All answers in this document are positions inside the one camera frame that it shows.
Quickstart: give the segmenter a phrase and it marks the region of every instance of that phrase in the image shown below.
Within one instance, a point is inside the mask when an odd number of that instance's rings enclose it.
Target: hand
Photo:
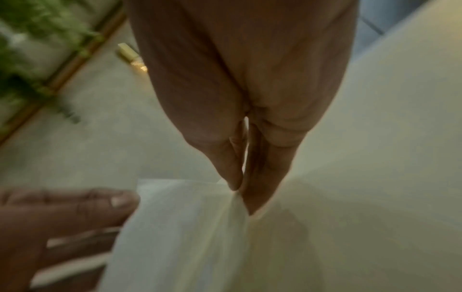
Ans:
[[[116,235],[47,248],[51,238],[121,226],[139,198],[130,191],[0,190],[0,291],[26,292],[43,268],[111,250]],[[102,268],[33,291],[92,290]]]
[[[167,116],[253,213],[276,191],[340,86],[358,1],[125,4]]]

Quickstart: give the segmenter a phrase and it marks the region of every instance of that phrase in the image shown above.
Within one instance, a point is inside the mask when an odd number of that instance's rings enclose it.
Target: white plastic bag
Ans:
[[[100,292],[225,291],[244,260],[247,211],[227,185],[142,180]]]

